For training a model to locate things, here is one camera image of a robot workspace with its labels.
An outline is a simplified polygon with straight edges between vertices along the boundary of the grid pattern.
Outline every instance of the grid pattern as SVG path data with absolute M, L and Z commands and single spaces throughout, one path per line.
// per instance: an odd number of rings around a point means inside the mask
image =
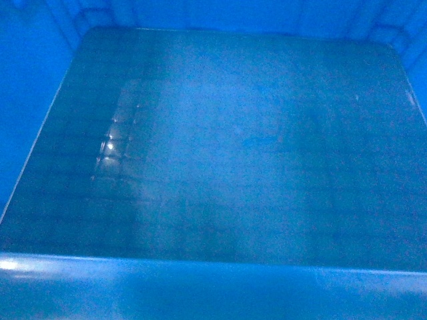
M 387 47 L 94 29 L 1 249 L 426 270 L 426 146 Z

